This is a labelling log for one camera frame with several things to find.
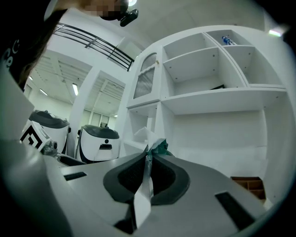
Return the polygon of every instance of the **ceiling light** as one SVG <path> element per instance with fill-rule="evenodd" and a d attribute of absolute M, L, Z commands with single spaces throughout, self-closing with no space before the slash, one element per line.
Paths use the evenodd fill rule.
<path fill-rule="evenodd" d="M 270 30 L 269 33 L 270 33 L 271 35 L 275 35 L 275 36 L 278 36 L 278 37 L 281 37 L 281 36 L 282 36 L 281 33 L 276 32 L 276 31 L 272 31 L 272 30 Z"/>
<path fill-rule="evenodd" d="M 133 6 L 137 3 L 137 0 L 129 0 L 129 6 Z"/>
<path fill-rule="evenodd" d="M 39 89 L 43 94 L 47 95 L 42 89 Z"/>
<path fill-rule="evenodd" d="M 78 88 L 75 83 L 72 84 L 75 95 L 78 95 Z"/>

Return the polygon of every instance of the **black railing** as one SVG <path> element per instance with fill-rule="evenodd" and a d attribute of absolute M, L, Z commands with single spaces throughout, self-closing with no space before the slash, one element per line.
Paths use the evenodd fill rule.
<path fill-rule="evenodd" d="M 56 26 L 54 34 L 74 40 L 85 45 L 85 48 L 91 48 L 101 54 L 104 54 L 108 57 L 108 59 L 111 59 L 111 61 L 116 63 L 118 66 L 127 69 L 127 71 L 130 70 L 130 67 L 134 62 L 130 56 L 111 43 L 74 26 L 59 23 Z"/>

